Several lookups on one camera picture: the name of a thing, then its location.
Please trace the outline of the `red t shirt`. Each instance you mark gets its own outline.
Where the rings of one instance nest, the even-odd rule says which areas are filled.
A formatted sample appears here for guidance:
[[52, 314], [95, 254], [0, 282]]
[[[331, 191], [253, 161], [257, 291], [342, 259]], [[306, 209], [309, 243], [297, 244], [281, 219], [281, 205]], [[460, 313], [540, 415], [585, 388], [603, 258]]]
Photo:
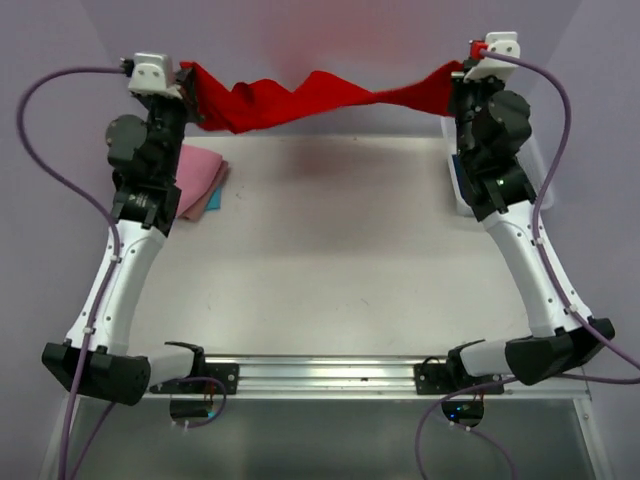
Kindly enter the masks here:
[[241, 134], [340, 108], [373, 104], [446, 116], [452, 92], [451, 74], [460, 71], [463, 64], [451, 61], [415, 84], [377, 92], [324, 71], [312, 72], [294, 90], [270, 79], [238, 82], [228, 89], [196, 62], [183, 61], [180, 66], [195, 72], [196, 99], [202, 117], [199, 127]]

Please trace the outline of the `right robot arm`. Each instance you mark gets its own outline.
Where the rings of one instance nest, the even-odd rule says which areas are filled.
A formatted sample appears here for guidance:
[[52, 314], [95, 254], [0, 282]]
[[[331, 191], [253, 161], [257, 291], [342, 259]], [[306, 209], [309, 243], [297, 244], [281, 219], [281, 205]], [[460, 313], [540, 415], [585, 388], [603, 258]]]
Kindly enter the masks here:
[[534, 385], [586, 364], [615, 330], [576, 294], [543, 225], [533, 220], [537, 195], [517, 158], [531, 135], [529, 104], [494, 75], [469, 80], [455, 72], [451, 84], [461, 196], [499, 248], [530, 333], [460, 345], [449, 351], [446, 365], [460, 387], [492, 375]]

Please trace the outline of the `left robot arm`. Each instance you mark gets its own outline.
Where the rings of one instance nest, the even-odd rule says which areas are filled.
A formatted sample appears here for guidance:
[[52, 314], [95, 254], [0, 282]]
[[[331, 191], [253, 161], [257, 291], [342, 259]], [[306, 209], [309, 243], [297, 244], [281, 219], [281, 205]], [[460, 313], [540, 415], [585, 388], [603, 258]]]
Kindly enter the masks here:
[[146, 118], [122, 115], [105, 133], [115, 194], [104, 257], [79, 319], [62, 343], [42, 353], [44, 366], [73, 395], [132, 406], [152, 387], [205, 373], [200, 346], [167, 342], [153, 353], [128, 351], [145, 280], [176, 217], [185, 127], [198, 120], [194, 70], [179, 70], [173, 86], [172, 93], [137, 93]]

